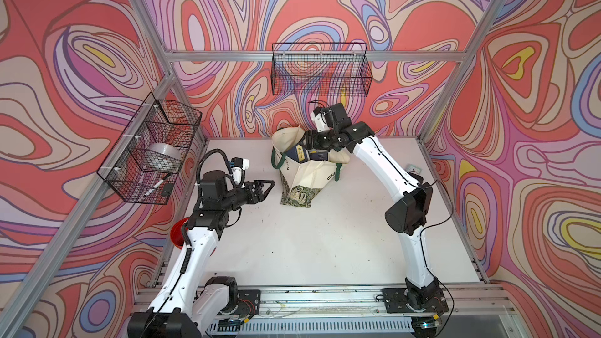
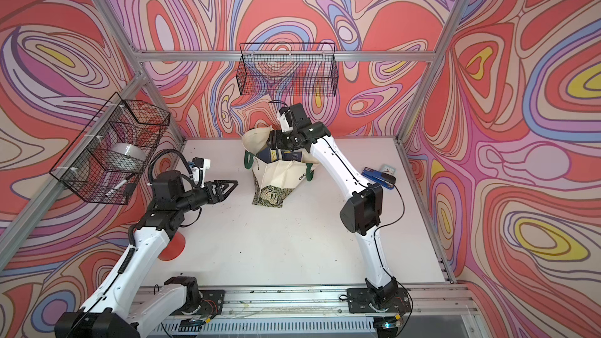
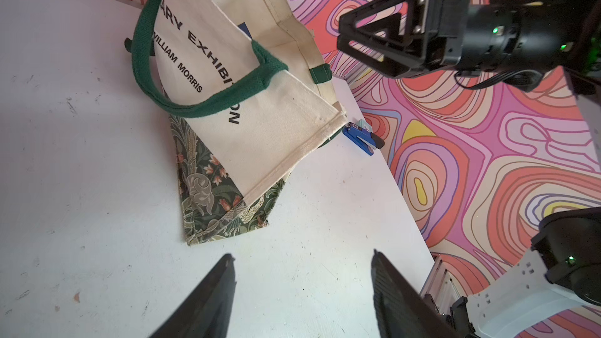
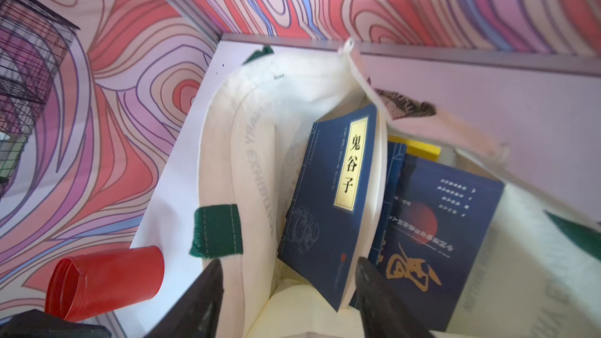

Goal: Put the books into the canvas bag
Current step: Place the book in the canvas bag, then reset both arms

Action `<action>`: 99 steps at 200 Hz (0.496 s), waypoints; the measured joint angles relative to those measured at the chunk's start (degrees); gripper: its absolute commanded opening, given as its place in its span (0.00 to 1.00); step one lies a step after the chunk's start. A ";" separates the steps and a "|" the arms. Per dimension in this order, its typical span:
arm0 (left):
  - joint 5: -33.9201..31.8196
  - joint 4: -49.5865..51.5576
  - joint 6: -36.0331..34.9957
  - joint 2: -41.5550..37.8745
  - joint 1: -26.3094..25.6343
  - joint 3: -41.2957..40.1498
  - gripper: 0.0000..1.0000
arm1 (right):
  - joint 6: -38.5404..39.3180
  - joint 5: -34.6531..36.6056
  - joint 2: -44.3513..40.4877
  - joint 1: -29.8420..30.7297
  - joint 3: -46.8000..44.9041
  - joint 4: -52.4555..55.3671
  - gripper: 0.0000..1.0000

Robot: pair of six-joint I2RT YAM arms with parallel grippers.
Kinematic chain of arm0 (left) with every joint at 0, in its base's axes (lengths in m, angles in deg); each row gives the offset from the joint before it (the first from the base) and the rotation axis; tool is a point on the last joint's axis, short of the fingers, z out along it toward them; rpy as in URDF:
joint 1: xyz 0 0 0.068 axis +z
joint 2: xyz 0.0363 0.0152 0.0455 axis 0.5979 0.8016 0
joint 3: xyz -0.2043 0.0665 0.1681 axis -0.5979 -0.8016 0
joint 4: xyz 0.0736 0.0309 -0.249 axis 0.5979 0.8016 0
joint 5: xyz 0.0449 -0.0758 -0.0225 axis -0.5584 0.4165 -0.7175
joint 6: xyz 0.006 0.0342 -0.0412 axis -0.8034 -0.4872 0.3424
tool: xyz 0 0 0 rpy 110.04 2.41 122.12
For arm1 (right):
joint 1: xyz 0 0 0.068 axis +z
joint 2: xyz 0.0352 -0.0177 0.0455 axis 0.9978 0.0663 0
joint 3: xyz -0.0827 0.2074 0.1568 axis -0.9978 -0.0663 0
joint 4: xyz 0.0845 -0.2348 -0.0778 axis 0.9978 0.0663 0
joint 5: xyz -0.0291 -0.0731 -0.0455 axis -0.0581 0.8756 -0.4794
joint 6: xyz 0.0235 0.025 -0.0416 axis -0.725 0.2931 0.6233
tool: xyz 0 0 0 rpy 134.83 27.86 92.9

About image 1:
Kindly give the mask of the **cream canvas tote bag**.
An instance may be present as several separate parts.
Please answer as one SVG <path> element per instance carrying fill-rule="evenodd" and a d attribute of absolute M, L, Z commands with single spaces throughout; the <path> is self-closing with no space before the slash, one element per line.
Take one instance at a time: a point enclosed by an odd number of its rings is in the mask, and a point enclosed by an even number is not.
<path fill-rule="evenodd" d="M 280 203 L 284 206 L 310 208 L 311 202 L 329 182 L 340 180 L 342 168 L 351 161 L 347 150 L 327 150 L 328 161 L 298 164 L 287 158 L 284 153 L 301 144 L 304 134 L 300 127 L 282 128 L 271 137 L 271 163 L 280 174 L 283 185 Z"/>

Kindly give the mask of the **dark blue book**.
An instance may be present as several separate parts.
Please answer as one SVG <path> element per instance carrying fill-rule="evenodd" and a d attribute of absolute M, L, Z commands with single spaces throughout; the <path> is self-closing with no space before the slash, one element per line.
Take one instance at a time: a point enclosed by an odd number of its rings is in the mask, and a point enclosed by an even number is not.
<path fill-rule="evenodd" d="M 308 156 L 311 161 L 328 161 L 329 152 L 327 150 L 309 150 Z"/>
<path fill-rule="evenodd" d="M 308 150 L 301 144 L 292 146 L 284 155 L 298 164 L 303 164 L 311 160 Z"/>

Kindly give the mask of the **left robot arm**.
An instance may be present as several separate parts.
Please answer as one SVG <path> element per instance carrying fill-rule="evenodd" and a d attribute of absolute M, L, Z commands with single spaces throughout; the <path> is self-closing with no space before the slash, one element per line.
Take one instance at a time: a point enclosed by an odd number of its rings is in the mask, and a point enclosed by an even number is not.
<path fill-rule="evenodd" d="M 214 276 L 198 291 L 211 255 L 229 226 L 229 216 L 245 205 L 262 203 L 273 180 L 241 182 L 223 171 L 205 173 L 197 186 L 197 204 L 182 227 L 183 246 L 160 292 L 128 323 L 129 337 L 202 337 L 220 314 L 238 308 L 239 293 L 231 276 Z"/>

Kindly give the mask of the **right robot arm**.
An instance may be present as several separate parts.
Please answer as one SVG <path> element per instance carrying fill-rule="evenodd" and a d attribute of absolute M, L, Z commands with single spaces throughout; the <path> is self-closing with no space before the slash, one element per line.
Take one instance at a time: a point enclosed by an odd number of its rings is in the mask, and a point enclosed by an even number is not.
<path fill-rule="evenodd" d="M 375 132 L 364 122 L 352 122 L 341 103 L 319 104 L 311 113 L 315 130 L 308 130 L 301 143 L 310 150 L 346 149 L 360 159 L 391 195 L 394 202 L 384 218 L 399 235 L 405 258 L 408 306 L 413 311 L 427 308 L 441 290 L 429 269 L 424 229 L 433 196 L 433 186 L 419 175 L 407 172 L 385 150 Z"/>

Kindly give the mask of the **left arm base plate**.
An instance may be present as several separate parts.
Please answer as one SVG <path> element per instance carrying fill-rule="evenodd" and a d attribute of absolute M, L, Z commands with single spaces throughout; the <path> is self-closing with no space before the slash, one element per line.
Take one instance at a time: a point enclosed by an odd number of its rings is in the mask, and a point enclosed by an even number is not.
<path fill-rule="evenodd" d="M 238 292 L 233 306 L 227 307 L 219 314 L 223 316 L 238 316 L 251 318 L 260 312 L 261 291 L 259 289 L 243 289 Z"/>

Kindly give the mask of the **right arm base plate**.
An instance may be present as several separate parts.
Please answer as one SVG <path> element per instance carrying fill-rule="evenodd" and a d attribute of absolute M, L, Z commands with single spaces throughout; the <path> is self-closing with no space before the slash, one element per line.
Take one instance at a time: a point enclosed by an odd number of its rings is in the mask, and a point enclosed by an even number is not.
<path fill-rule="evenodd" d="M 440 288 L 427 297 L 406 288 L 383 288 L 380 295 L 388 314 L 442 315 L 450 310 Z"/>

